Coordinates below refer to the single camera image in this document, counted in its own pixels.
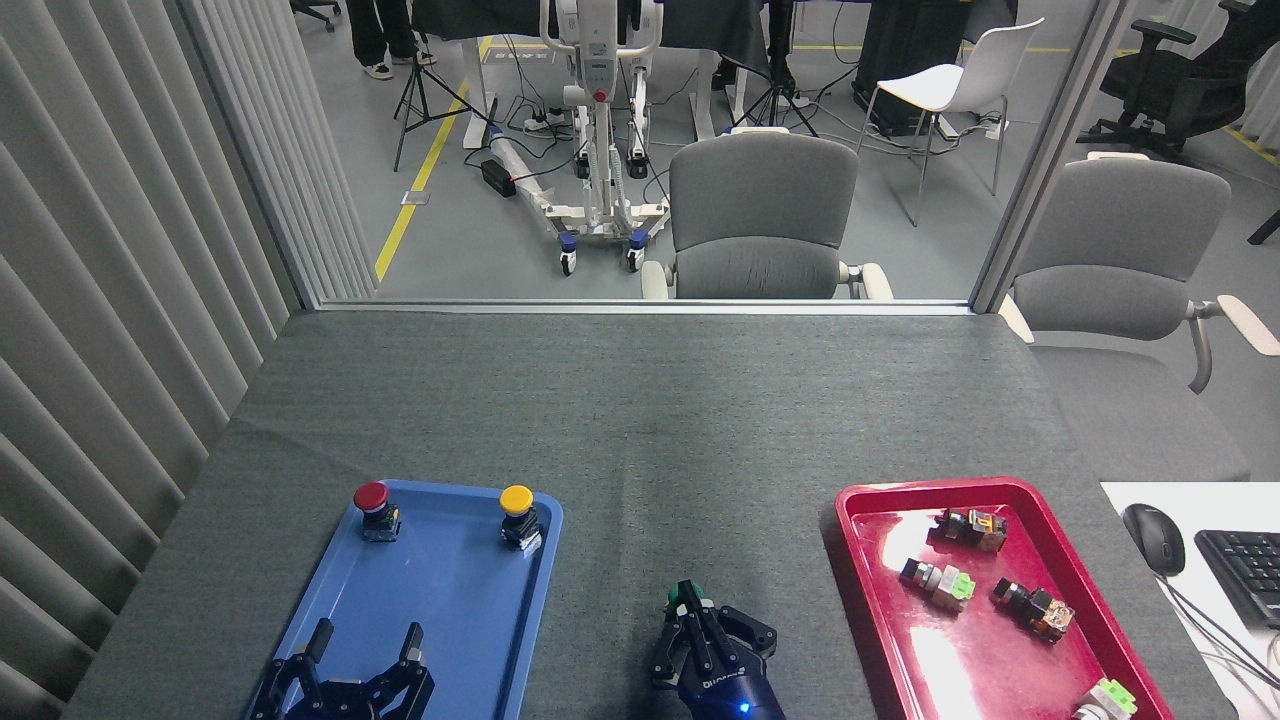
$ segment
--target white desk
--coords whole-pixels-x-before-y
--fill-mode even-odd
[[[1178,524],[1187,546],[1187,569],[1170,578],[1170,584],[1235,635],[1254,656],[1265,660],[1267,643],[1275,638],[1276,630],[1261,625],[1245,628],[1196,547],[1194,537],[1203,529],[1280,530],[1280,483],[1102,483],[1102,488],[1116,512],[1123,512],[1134,502],[1146,502]],[[1161,592],[1167,596],[1164,588]],[[1172,601],[1169,611],[1175,612]],[[1185,619],[1183,625],[1202,652],[1220,655]],[[1240,720],[1280,720],[1280,692],[1272,694],[1267,685],[1222,660],[1206,656],[1204,664],[1222,693],[1235,705]],[[1272,661],[1268,666],[1272,673],[1280,673],[1280,662]]]

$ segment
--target gray tablecloth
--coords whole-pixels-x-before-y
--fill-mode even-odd
[[[630,4],[618,0],[618,6],[625,10]],[[762,0],[666,0],[662,44],[714,50],[768,77],[760,8]],[[538,37],[538,0],[413,0],[413,29],[445,40],[502,33]]]
[[[271,348],[65,717],[241,717],[379,478],[563,505],[526,720],[687,717],[645,669],[684,578],[778,629],[788,716],[874,717],[836,493],[998,474],[1046,496],[1178,716],[1234,716],[993,316],[325,313]]]

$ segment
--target patient lift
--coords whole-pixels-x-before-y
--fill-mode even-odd
[[[622,155],[613,138],[611,118],[618,64],[626,61],[631,82],[630,177],[648,174],[645,81],[654,50],[662,41],[662,5],[639,0],[628,19],[628,46],[618,46],[617,0],[558,0],[559,38],[550,37],[550,0],[540,0],[539,32],[543,42],[568,58],[573,85],[564,87],[564,104],[573,108],[573,128],[581,205],[557,205],[554,190],[543,187],[529,172],[513,142],[498,142],[502,129],[490,126],[489,147],[515,179],[516,191],[547,220],[561,243],[561,270],[577,266],[577,242],[584,238],[621,240],[627,269],[636,272],[644,249],[669,217],[666,204],[632,205],[623,192]]]

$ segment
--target black robotic gripper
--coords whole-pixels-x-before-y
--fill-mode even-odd
[[[435,689],[435,680],[422,665],[421,625],[410,623],[399,659],[365,683],[321,683],[316,676],[316,665],[332,637],[333,623],[321,618],[305,650],[266,664],[262,684],[250,710],[251,720],[421,720]],[[294,680],[302,688],[302,697],[293,707],[285,708],[284,698]],[[387,706],[402,692],[404,697],[399,705],[388,710]]]
[[[728,605],[717,610],[692,582],[681,580],[667,605],[650,679],[675,688],[694,720],[786,720],[764,675],[777,642],[773,628]]]

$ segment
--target keyboard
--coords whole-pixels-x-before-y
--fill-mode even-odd
[[[1201,530],[1196,547],[1242,620],[1280,629],[1280,533]]]

